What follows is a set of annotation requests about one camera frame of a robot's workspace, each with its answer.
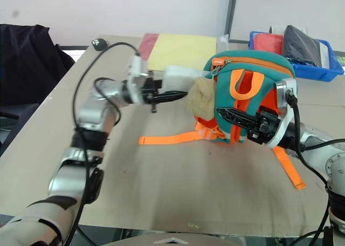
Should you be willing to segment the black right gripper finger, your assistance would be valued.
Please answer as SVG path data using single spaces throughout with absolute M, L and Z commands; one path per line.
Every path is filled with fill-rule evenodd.
M 248 115 L 236 108 L 217 107 L 216 113 L 224 120 L 248 131 L 255 131 L 259 128 L 259 118 Z

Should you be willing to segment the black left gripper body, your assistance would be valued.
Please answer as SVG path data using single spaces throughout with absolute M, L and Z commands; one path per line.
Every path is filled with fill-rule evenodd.
M 151 113 L 157 112 L 157 104 L 156 97 L 158 95 L 158 89 L 154 88 L 154 72 L 148 71 L 148 76 L 146 78 L 146 81 L 144 83 L 144 86 L 141 88 L 143 100 L 145 104 L 149 104 L 151 106 Z

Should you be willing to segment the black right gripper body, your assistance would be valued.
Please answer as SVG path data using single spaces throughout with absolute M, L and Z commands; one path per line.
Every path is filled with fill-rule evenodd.
M 258 119 L 254 129 L 247 131 L 247 139 L 262 145 L 268 143 L 275 135 L 280 119 L 278 114 L 271 109 L 260 109 L 259 113 L 256 113 Z

